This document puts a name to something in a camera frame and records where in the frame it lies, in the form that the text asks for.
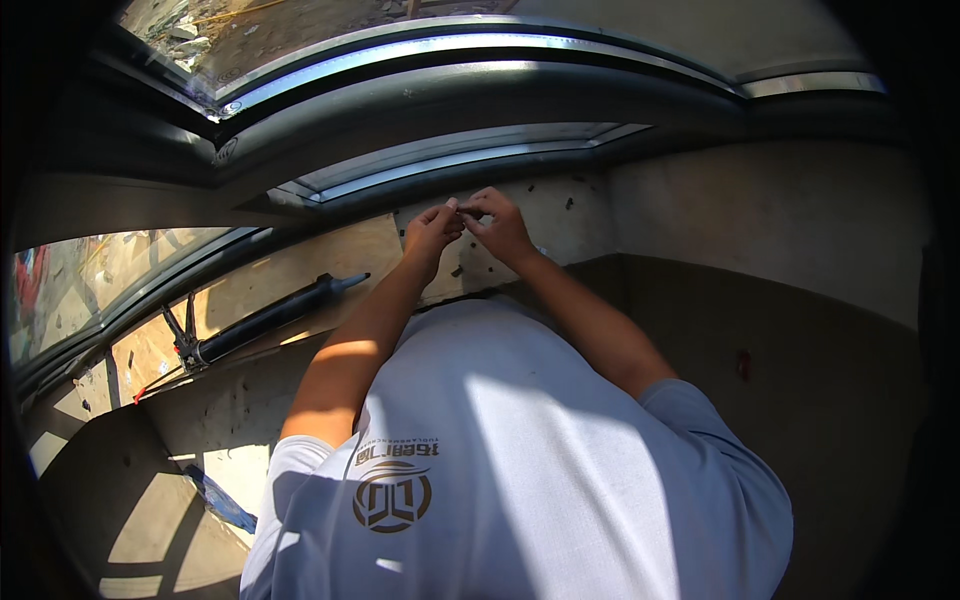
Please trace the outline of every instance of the red object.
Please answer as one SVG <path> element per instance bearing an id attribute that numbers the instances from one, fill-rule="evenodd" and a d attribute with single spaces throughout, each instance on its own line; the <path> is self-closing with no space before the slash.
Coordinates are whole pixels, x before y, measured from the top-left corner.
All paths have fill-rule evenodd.
<path id="1" fill-rule="evenodd" d="M 38 246 L 34 251 L 33 269 L 28 273 L 27 265 L 23 262 L 25 252 L 16 256 L 14 277 L 16 280 L 16 294 L 20 301 L 20 320 L 26 320 L 36 307 L 36 298 L 40 295 L 40 284 L 43 282 L 43 273 L 47 266 L 47 246 Z"/>

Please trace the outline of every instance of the dirt ground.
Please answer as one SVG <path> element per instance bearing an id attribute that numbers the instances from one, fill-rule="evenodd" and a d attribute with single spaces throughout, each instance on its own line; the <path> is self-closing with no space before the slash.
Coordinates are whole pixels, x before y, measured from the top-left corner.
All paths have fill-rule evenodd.
<path id="1" fill-rule="evenodd" d="M 167 34 L 183 17 L 201 21 L 271 1 L 134 0 L 120 24 L 161 54 L 179 60 L 205 84 L 218 88 L 300 48 L 407 18 L 405 0 L 283 0 L 258 11 L 198 23 L 198 37 L 208 38 L 210 44 L 199 52 L 184 53 L 180 44 L 185 40 Z M 510 0 L 467 0 L 422 9 L 418 18 L 501 13 L 511 4 Z"/>

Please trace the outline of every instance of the hand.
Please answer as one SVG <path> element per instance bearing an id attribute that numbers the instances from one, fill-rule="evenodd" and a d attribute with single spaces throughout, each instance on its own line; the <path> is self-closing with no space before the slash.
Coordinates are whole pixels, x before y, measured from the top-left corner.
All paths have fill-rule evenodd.
<path id="1" fill-rule="evenodd" d="M 530 241 L 520 209 L 496 188 L 485 187 L 473 194 L 460 205 L 459 212 L 467 230 L 493 257 L 514 271 L 530 256 L 540 255 Z M 478 221 L 484 215 L 493 216 L 489 225 Z"/>
<path id="2" fill-rule="evenodd" d="M 464 222 L 457 214 L 457 199 L 431 206 L 407 225 L 403 263 L 410 265 L 426 287 L 437 276 L 440 254 L 446 245 L 459 238 Z"/>

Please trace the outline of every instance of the finger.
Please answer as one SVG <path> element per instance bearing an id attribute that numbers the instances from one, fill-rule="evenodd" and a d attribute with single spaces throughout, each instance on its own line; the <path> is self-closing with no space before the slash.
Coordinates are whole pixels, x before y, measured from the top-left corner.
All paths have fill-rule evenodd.
<path id="1" fill-rule="evenodd" d="M 482 189 L 470 196 L 469 200 L 460 205 L 460 211 L 468 212 L 474 217 L 483 215 L 493 215 L 495 217 L 502 206 L 497 199 L 487 194 L 487 190 L 492 190 L 492 188 Z"/>
<path id="2" fill-rule="evenodd" d="M 441 204 L 436 206 L 437 216 L 430 222 L 428 227 L 433 228 L 435 231 L 444 231 L 446 229 L 446 224 L 457 214 L 457 199 L 451 198 L 446 201 L 446 204 Z"/>
<path id="3" fill-rule="evenodd" d="M 439 206 L 439 205 L 438 205 L 438 206 L 430 206 L 429 208 L 427 208 L 426 210 L 424 210 L 422 213 L 420 213 L 419 215 L 417 215 L 417 217 L 414 219 L 414 221 L 419 221 L 419 222 L 423 223 L 424 225 L 426 225 L 426 224 L 430 223 L 431 221 L 433 221 L 434 219 L 436 219 L 436 218 L 437 218 L 437 215 L 438 215 L 439 213 L 440 213 L 440 206 Z"/>
<path id="4" fill-rule="evenodd" d="M 463 231 L 464 230 L 464 220 L 460 215 L 455 215 L 454 218 L 450 219 L 447 222 L 446 227 L 444 228 L 444 233 L 453 233 L 454 231 Z"/>
<path id="5" fill-rule="evenodd" d="M 487 214 L 486 212 L 484 212 L 483 210 L 480 210 L 479 208 L 467 208 L 465 204 L 461 204 L 457 208 L 457 213 L 461 215 L 468 214 L 477 220 L 482 219 L 484 215 Z"/>
<path id="6" fill-rule="evenodd" d="M 464 219 L 464 227 L 467 228 L 467 231 L 472 233 L 476 237 L 482 236 L 487 232 L 487 227 L 473 218 L 470 214 L 461 215 Z"/>

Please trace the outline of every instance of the yellow rope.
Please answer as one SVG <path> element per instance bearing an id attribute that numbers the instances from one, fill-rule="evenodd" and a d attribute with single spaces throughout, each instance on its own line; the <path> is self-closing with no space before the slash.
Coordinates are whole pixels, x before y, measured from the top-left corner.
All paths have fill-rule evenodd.
<path id="1" fill-rule="evenodd" d="M 197 21 L 192 21 L 192 22 L 190 23 L 190 25 L 196 25 L 196 24 L 198 24 L 198 23 L 205 23 L 206 21 L 212 21 L 212 20 L 215 20 L 215 19 L 222 19 L 222 18 L 225 18 L 225 17 L 228 17 L 228 16 L 235 16 L 236 14 L 243 14 L 244 12 L 259 11 L 260 9 L 266 9 L 267 7 L 271 7 L 271 6 L 273 6 L 274 4 L 279 4 L 279 3 L 281 3 L 281 2 L 283 2 L 283 0 L 274 0 L 273 2 L 268 2 L 267 4 L 261 4 L 261 5 L 258 6 L 258 7 L 253 7 L 252 9 L 244 9 L 244 10 L 242 10 L 242 11 L 227 12 L 226 14 L 218 14 L 217 16 L 209 16 L 209 17 L 207 17 L 206 19 L 200 19 L 200 20 L 197 20 Z"/>

